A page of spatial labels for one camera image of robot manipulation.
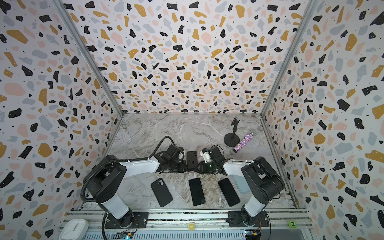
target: black phone holder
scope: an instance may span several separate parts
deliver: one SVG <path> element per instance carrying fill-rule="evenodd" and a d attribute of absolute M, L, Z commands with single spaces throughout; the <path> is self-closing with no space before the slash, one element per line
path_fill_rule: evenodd
<path fill-rule="evenodd" d="M 229 147 L 235 147 L 239 142 L 240 138 L 235 133 L 237 131 L 237 125 L 239 124 L 240 120 L 237 120 L 236 118 L 233 119 L 231 126 L 233 126 L 232 133 L 228 133 L 224 136 L 224 143 Z"/>
<path fill-rule="evenodd" d="M 200 174 L 223 174 L 227 175 L 224 171 L 223 164 L 228 161 L 230 158 L 226 159 L 224 155 L 220 152 L 220 149 L 217 146 L 214 146 L 210 149 L 203 148 L 202 152 L 208 152 L 211 157 L 211 162 L 199 162 L 195 168 L 195 172 Z"/>
<path fill-rule="evenodd" d="M 179 159 L 181 151 L 184 151 L 184 148 L 171 144 L 166 151 L 160 152 L 160 154 L 156 153 L 154 157 L 160 163 L 156 172 L 166 170 L 169 170 L 171 173 L 185 172 L 187 170 L 187 162 L 183 159 Z"/>

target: black cable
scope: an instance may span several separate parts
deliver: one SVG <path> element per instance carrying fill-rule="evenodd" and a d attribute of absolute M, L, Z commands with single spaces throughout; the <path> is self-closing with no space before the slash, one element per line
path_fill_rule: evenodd
<path fill-rule="evenodd" d="M 258 229 L 256 229 L 255 231 L 253 231 L 253 233 L 257 232 L 257 230 L 260 229 L 259 234 L 261 234 L 262 233 L 262 222 L 260 221 L 260 219 L 258 219 L 257 221 L 260 223 L 260 227 Z"/>
<path fill-rule="evenodd" d="M 179 151 L 181 152 L 181 154 L 183 155 L 183 156 L 182 156 L 181 158 L 179 158 L 177 161 L 179 161 L 179 160 L 183 160 L 184 157 L 185 157 L 185 155 L 184 155 L 184 151 L 181 150 L 181 148 L 179 148 L 179 147 L 177 147 L 177 146 L 175 146 L 175 148 L 176 148 L 177 150 L 179 150 Z"/>
<path fill-rule="evenodd" d="M 251 163 L 251 162 L 245 162 L 245 161 L 237 161 L 237 160 L 228 160 L 228 162 L 243 162 L 243 163 Z"/>
<path fill-rule="evenodd" d="M 121 159 L 115 159 L 115 160 L 111 160 L 111 161 L 108 161 L 108 162 L 105 162 L 103 164 L 101 164 L 100 166 L 98 166 L 96 169 L 92 170 L 91 174 L 89 175 L 89 177 L 87 179 L 84 180 L 83 182 L 83 186 L 81 188 L 81 191 L 80 191 L 80 198 L 83 202 L 94 202 L 95 199 L 91 198 L 91 199 L 88 199 L 86 198 L 85 196 L 85 191 L 87 189 L 87 186 L 89 184 L 89 182 L 91 181 L 92 177 L 94 177 L 95 175 L 97 175 L 99 172 L 101 172 L 105 167 L 109 166 L 109 165 L 112 165 L 114 163 L 120 163 L 120 162 L 128 162 L 128 159 L 125 159 L 125 160 L 121 160 Z"/>
<path fill-rule="evenodd" d="M 176 147 L 179 151 L 181 151 L 181 153 L 183 154 L 183 157 L 182 158 L 180 158 L 180 159 L 178 159 L 178 160 L 182 160 L 183 158 L 184 158 L 184 152 L 181 150 L 181 149 L 179 149 L 178 147 Z M 176 164 L 176 162 L 170 162 L 170 163 L 168 163 L 169 165 L 170 165 L 170 167 L 172 167 L 173 169 L 176 169 L 176 167 L 175 167 L 175 164 Z M 162 170 L 161 172 L 159 172 L 159 174 L 162 174 L 162 173 L 183 173 L 183 172 L 186 172 L 186 168 L 187 166 L 185 165 L 185 164 L 183 164 L 183 170 L 181 171 L 181 172 L 166 172 L 166 170 Z"/>
<path fill-rule="evenodd" d="M 156 146 L 155 150 L 152 152 L 151 155 L 149 155 L 148 158 L 151 158 L 151 157 L 153 157 L 153 155 L 155 155 L 155 153 L 156 153 L 157 150 L 159 149 L 160 145 L 163 143 L 163 141 L 164 141 L 166 138 L 169 138 L 169 140 L 172 142 L 172 144 L 175 145 L 175 142 L 172 140 L 172 138 L 171 138 L 170 136 L 165 136 L 165 137 L 163 137 L 163 139 L 160 140 L 159 144 Z"/>
<path fill-rule="evenodd" d="M 221 148 L 221 151 L 223 151 L 223 155 L 224 155 L 224 150 L 223 150 L 223 148 L 222 147 L 220 147 L 219 145 L 213 145 L 211 148 L 213 148 L 214 146 L 218 146 L 219 148 Z"/>
<path fill-rule="evenodd" d="M 166 138 L 169 138 L 169 140 L 172 142 L 172 144 L 174 145 L 175 142 L 172 140 L 172 138 L 170 136 L 165 136 L 163 137 L 163 139 L 161 139 L 161 141 L 159 142 L 159 144 L 156 146 L 155 148 L 155 151 L 153 151 L 153 153 L 148 157 L 148 158 L 151 158 L 153 157 L 153 155 L 156 153 L 156 151 L 159 149 L 160 145 L 162 144 L 162 142 L 166 139 Z M 138 160 L 146 160 L 148 159 L 146 157 L 142 157 L 142 158 L 137 158 L 137 159 L 131 159 L 131 161 L 138 161 Z M 91 198 L 91 199 L 88 199 L 86 198 L 85 196 L 85 191 L 87 189 L 87 186 L 89 184 L 89 182 L 91 181 L 92 177 L 94 177 L 95 175 L 97 175 L 99 172 L 101 172 L 103 169 L 105 169 L 106 167 L 114 164 L 114 163 L 120 163 L 120 162 L 128 162 L 129 160 L 128 159 L 125 159 L 125 160 L 121 160 L 121 159 L 115 159 L 115 160 L 111 160 L 111 161 L 108 161 L 108 162 L 105 162 L 103 164 L 101 164 L 99 167 L 95 168 L 94 170 L 92 170 L 91 174 L 89 175 L 89 177 L 87 179 L 85 179 L 83 181 L 83 186 L 81 188 L 81 191 L 80 191 L 80 198 L 83 202 L 94 202 L 95 199 L 94 198 Z"/>
<path fill-rule="evenodd" d="M 271 232 L 272 232 L 271 218 L 269 217 L 268 212 L 265 212 L 265 213 L 268 216 L 268 220 L 269 220 L 269 237 L 267 239 L 267 240 L 269 240 L 271 238 Z"/>
<path fill-rule="evenodd" d="M 104 213 L 103 216 L 103 221 L 101 222 L 101 234 L 103 235 L 104 240 L 108 240 L 107 236 L 105 235 L 105 229 L 104 229 L 104 224 L 105 224 L 105 218 L 107 217 L 107 213 Z"/>
<path fill-rule="evenodd" d="M 137 230 L 139 229 L 139 220 L 135 219 L 137 221 L 137 228 L 136 230 L 133 232 L 133 234 L 135 234 L 137 232 Z"/>
<path fill-rule="evenodd" d="M 129 232 L 129 230 L 131 230 L 131 228 L 133 227 L 135 225 L 135 222 L 134 221 L 132 221 L 132 224 L 131 224 L 131 226 L 127 229 L 127 230 L 124 230 L 124 231 L 122 231 L 121 233 L 123 233 L 123 234 L 126 234 L 126 233 L 128 233 Z"/>
<path fill-rule="evenodd" d="M 272 198 L 271 200 L 273 200 L 273 199 L 279 199 L 281 197 L 281 194 L 280 194 L 280 192 L 279 192 L 279 197 L 277 197 L 277 198 Z"/>

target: phone case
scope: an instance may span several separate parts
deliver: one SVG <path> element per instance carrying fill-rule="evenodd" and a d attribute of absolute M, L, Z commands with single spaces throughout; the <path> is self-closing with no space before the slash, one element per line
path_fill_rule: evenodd
<path fill-rule="evenodd" d="M 173 200 L 173 197 L 162 178 L 159 178 L 158 180 L 151 183 L 151 188 L 157 201 L 159 202 L 160 207 L 164 207 Z"/>

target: round stand base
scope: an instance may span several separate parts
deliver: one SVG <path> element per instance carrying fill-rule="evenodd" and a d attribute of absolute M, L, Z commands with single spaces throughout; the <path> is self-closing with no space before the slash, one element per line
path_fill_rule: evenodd
<path fill-rule="evenodd" d="M 239 136 L 235 134 L 233 139 L 231 139 L 232 133 L 228 133 L 224 136 L 224 143 L 229 147 L 234 147 L 240 142 Z"/>

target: clock face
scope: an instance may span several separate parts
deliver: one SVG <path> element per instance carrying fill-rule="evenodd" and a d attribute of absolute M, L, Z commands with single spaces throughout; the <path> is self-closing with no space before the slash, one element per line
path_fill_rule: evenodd
<path fill-rule="evenodd" d="M 68 222 L 63 230 L 62 239 L 72 240 L 79 236 L 84 227 L 84 221 Z"/>

